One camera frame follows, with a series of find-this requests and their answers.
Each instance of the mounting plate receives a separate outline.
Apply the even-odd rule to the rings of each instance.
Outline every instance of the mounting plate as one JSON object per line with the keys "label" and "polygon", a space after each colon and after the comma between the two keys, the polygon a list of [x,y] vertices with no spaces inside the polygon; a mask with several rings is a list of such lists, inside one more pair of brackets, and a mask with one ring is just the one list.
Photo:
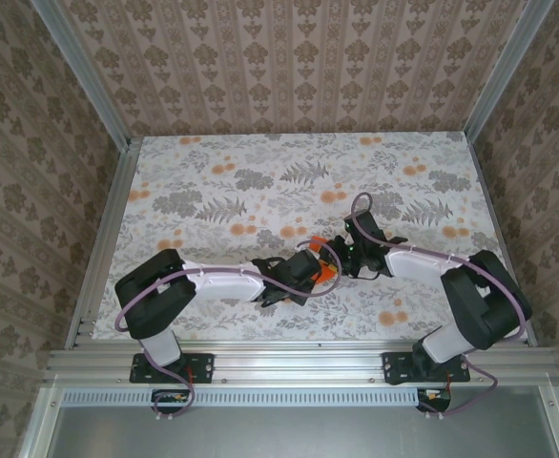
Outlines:
{"label": "mounting plate", "polygon": [[[166,365],[165,368],[193,384],[210,384],[214,376],[214,355],[212,353],[182,353],[183,360]],[[154,369],[143,353],[134,355],[129,381],[132,384],[176,384],[176,379],[161,374]]]}
{"label": "mounting plate", "polygon": [[413,374],[413,363],[410,351],[382,353],[382,367],[385,381],[390,385],[406,382],[440,382],[446,383],[447,374],[451,382],[470,382],[468,367],[462,369],[462,357],[451,358],[427,377],[417,377]]}

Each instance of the patterned wallpaper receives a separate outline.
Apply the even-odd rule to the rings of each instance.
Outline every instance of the patterned wallpaper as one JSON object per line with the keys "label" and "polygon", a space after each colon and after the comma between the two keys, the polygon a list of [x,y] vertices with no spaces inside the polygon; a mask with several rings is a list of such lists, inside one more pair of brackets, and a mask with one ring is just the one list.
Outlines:
{"label": "patterned wallpaper", "polygon": [[458,131],[527,0],[61,0],[132,135]]}
{"label": "patterned wallpaper", "polygon": [[0,456],[63,346],[116,159],[40,17],[0,0]]}
{"label": "patterned wallpaper", "polygon": [[537,335],[559,355],[559,0],[475,147]]}

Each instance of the table surface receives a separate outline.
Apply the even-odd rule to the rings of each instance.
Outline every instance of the table surface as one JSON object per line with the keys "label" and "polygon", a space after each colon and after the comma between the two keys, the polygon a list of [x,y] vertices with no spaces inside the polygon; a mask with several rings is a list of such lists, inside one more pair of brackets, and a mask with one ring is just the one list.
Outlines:
{"label": "table surface", "polygon": [[[129,337],[114,331],[114,285],[159,250],[204,263],[288,258],[311,236],[345,236],[342,219],[361,191],[373,195],[388,236],[501,256],[462,133],[147,137],[93,337]],[[450,320],[445,294],[422,283],[343,277],[303,307],[194,299],[173,329],[190,340],[393,340],[419,339]]]}

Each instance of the purple cable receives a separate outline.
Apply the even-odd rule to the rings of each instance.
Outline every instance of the purple cable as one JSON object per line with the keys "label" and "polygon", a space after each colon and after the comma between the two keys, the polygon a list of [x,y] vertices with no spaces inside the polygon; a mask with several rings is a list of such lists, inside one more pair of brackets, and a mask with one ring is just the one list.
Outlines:
{"label": "purple cable", "polygon": [[450,415],[455,415],[456,413],[460,413],[463,412],[464,410],[466,410],[467,408],[474,406],[475,404],[477,404],[479,401],[481,401],[483,398],[485,398],[488,394],[491,393],[491,391],[493,391],[494,389],[496,389],[498,387],[498,379],[491,375],[489,372],[484,371],[481,367],[477,367],[476,365],[474,365],[473,363],[471,363],[468,358],[466,357],[466,355],[464,356],[464,361],[465,363],[468,365],[468,367],[470,367],[472,370],[474,370],[475,372],[480,373],[481,375],[485,375],[486,377],[488,377],[489,379],[491,379],[492,383],[491,386],[486,389],[485,391],[477,394],[474,398],[472,398],[470,401],[462,404],[459,407],[455,407],[452,408],[451,410],[447,411],[447,412],[439,412],[436,408],[434,408],[433,406],[423,403],[420,401],[420,406],[424,406],[425,408],[427,408],[428,410],[430,410],[430,413],[436,415],[437,417],[440,417],[441,415],[444,417],[448,417]]}
{"label": "purple cable", "polygon": [[507,297],[507,299],[510,301],[510,304],[514,307],[515,313],[517,314],[517,317],[519,318],[519,331],[517,331],[517,334],[515,334],[513,336],[504,338],[503,341],[514,341],[516,339],[519,339],[523,335],[523,333],[526,332],[526,316],[524,315],[524,312],[521,309],[521,305],[519,304],[519,302],[515,299],[515,297],[510,293],[510,291],[508,291],[507,288],[498,279],[493,277],[491,274],[489,274],[487,271],[485,271],[484,269],[482,269],[478,265],[475,265],[472,262],[470,262],[468,260],[464,260],[464,259],[459,258],[457,256],[453,256],[453,255],[449,256],[449,255],[444,254],[444,253],[439,253],[438,251],[432,251],[432,250],[427,250],[425,248],[419,248],[415,245],[405,245],[405,244],[398,245],[398,244],[395,244],[395,243],[390,243],[389,241],[375,239],[373,236],[367,234],[366,231],[364,231],[364,229],[362,229],[362,226],[360,226],[360,223],[358,222],[358,220],[355,218],[355,216],[356,216],[355,215],[356,214],[356,204],[358,203],[358,201],[362,197],[367,197],[368,198],[368,208],[367,208],[367,210],[371,209],[371,206],[373,205],[373,197],[370,195],[370,193],[366,193],[366,192],[359,193],[354,198],[354,201],[352,202],[351,218],[354,221],[354,225],[356,226],[358,231],[365,238],[367,238],[367,239],[369,239],[369,240],[371,240],[375,243],[378,243],[379,245],[387,246],[387,247],[390,247],[390,248],[396,248],[398,250],[403,250],[403,251],[414,251],[416,253],[422,253],[424,255],[433,256],[435,258],[440,258],[441,260],[447,260],[447,259],[455,260],[456,262],[459,262],[460,264],[465,265],[469,269],[475,271],[477,274],[481,275],[486,280],[491,282],[494,286],[496,286]]}
{"label": "purple cable", "polygon": [[[148,353],[148,351],[146,349],[144,349],[144,355],[146,356],[146,359],[148,360],[148,363],[150,363],[150,365],[152,367],[154,367],[157,371],[159,371],[159,372],[161,372],[165,375],[169,375],[170,377],[178,380],[181,384],[185,385],[188,388],[188,390],[190,392],[190,396],[189,396],[188,402],[186,403],[186,406],[181,408],[178,412],[171,414],[172,417],[179,417],[180,415],[184,415],[184,413],[186,413],[186,411],[189,408],[191,408],[191,406],[193,405],[193,402],[195,401],[195,387],[193,386],[193,384],[188,382],[183,377],[180,377],[175,372],[172,372],[171,370],[168,370],[165,367],[163,367],[161,365],[158,365],[155,362],[155,360],[153,360],[153,358],[150,356],[150,354]],[[153,404],[153,410],[155,411],[155,414],[159,417],[164,415],[164,414],[158,411],[158,401],[161,398],[164,398],[165,396],[170,396],[170,395],[168,395],[166,393],[159,393],[155,397],[155,403]]]}
{"label": "purple cable", "polygon": [[[341,260],[339,259],[339,256],[337,255],[337,253],[335,253],[335,250],[333,250],[326,243],[324,243],[322,241],[319,241],[319,240],[311,239],[311,240],[302,241],[301,243],[299,243],[297,245],[297,248],[304,245],[305,243],[309,243],[309,244],[313,243],[314,245],[323,246],[324,248],[326,248],[328,250],[328,252],[331,254],[331,256],[334,258],[335,262],[337,263],[337,277],[335,278],[335,281],[333,282],[333,284],[329,288],[325,289],[324,291],[321,291],[320,293],[303,293],[302,291],[299,291],[298,289],[291,288],[290,286],[286,286],[285,284],[280,283],[277,280],[274,280],[270,277],[262,275],[260,272],[253,272],[251,270],[242,270],[242,269],[239,269],[239,268],[236,268],[236,267],[203,267],[203,268],[200,268],[200,269],[180,270],[179,272],[175,272],[174,274],[170,274],[166,277],[163,277],[162,279],[160,279],[158,281],[155,281],[153,284],[148,286],[146,289],[144,289],[142,292],[140,292],[137,296],[135,296],[133,299],[131,299],[127,303],[127,305],[125,305],[120,310],[120,312],[118,312],[118,315],[116,316],[116,320],[114,320],[114,329],[118,332],[128,331],[129,328],[128,327],[122,327],[120,325],[120,322],[132,308],[134,308],[142,299],[144,299],[146,296],[148,296],[151,292],[155,291],[159,286],[161,286],[165,283],[168,283],[169,281],[178,279],[180,277],[184,277],[185,275],[191,275],[191,274],[235,273],[235,274],[239,274],[239,275],[247,275],[247,276],[250,276],[250,277],[256,277],[258,279],[262,279],[262,280],[267,281],[271,284],[274,284],[275,286],[277,286],[278,288],[283,289],[284,291],[295,294],[297,296],[303,296],[305,298],[318,298],[320,296],[324,296],[325,294],[330,293],[337,286],[339,286],[339,281],[341,280],[341,275],[342,275]],[[170,377],[178,380],[181,384],[186,385],[186,387],[188,388],[188,390],[191,393],[191,395],[189,396],[189,401],[186,404],[186,406],[184,406],[181,410],[179,410],[176,413],[175,416],[177,417],[179,415],[183,415],[184,413],[186,413],[186,411],[193,405],[193,402],[195,401],[195,387],[192,384],[188,383],[186,380],[184,380],[184,378],[180,377],[178,374],[176,374],[176,373],[172,372],[171,370],[168,370],[165,367],[162,367],[161,365],[157,364],[153,360],[153,358],[150,356],[148,351],[146,351],[145,349],[144,349],[144,355],[146,356],[146,359],[148,360],[150,365],[152,367],[154,367],[157,371],[159,371],[163,374],[169,375]],[[159,395],[155,399],[155,403],[153,405],[153,410],[155,411],[156,415],[162,415],[161,412],[158,411],[158,407],[157,407],[158,406],[158,400],[162,397],[163,397],[162,395]]]}
{"label": "purple cable", "polygon": [[146,296],[148,296],[151,292],[155,291],[159,286],[161,286],[165,283],[168,283],[171,280],[175,280],[175,279],[178,279],[180,277],[184,277],[185,275],[194,275],[194,274],[201,274],[201,273],[204,273],[204,274],[205,273],[207,273],[207,274],[240,274],[240,275],[246,275],[248,277],[256,277],[257,279],[267,281],[271,284],[274,284],[278,288],[283,289],[284,291],[295,294],[297,296],[303,296],[304,298],[319,298],[320,296],[324,296],[324,295],[330,293],[332,290],[334,290],[337,286],[339,286],[339,281],[341,280],[341,275],[342,275],[341,260],[339,259],[339,256],[337,255],[337,253],[335,253],[335,250],[333,250],[330,246],[328,246],[323,241],[313,240],[313,239],[302,241],[301,243],[299,243],[297,245],[297,248],[304,245],[305,243],[310,243],[310,244],[313,243],[314,245],[323,246],[324,248],[326,248],[328,250],[328,252],[332,255],[332,257],[335,259],[335,262],[337,263],[337,277],[335,277],[335,281],[333,282],[333,284],[328,289],[325,289],[324,291],[321,291],[320,293],[303,293],[302,291],[299,291],[298,289],[291,288],[290,286],[286,286],[285,284],[280,283],[279,281],[274,280],[270,277],[267,277],[266,275],[262,275],[260,272],[253,272],[251,270],[242,270],[242,269],[239,269],[237,267],[203,267],[203,268],[199,268],[199,269],[180,270],[179,272],[175,272],[173,274],[168,275],[167,277],[163,277],[162,279],[155,281],[153,284],[148,286],[146,289],[144,289],[142,292],[140,292],[137,296],[135,296],[133,299],[131,299],[127,303],[127,305],[125,305],[122,308],[122,310],[120,312],[118,312],[118,315],[116,316],[116,320],[114,320],[114,329],[116,329],[118,332],[126,332],[128,330],[128,328],[127,327],[121,327],[120,322],[125,317],[125,315],[132,308],[134,308],[134,306],[137,303],[139,303],[142,299],[144,299]]}

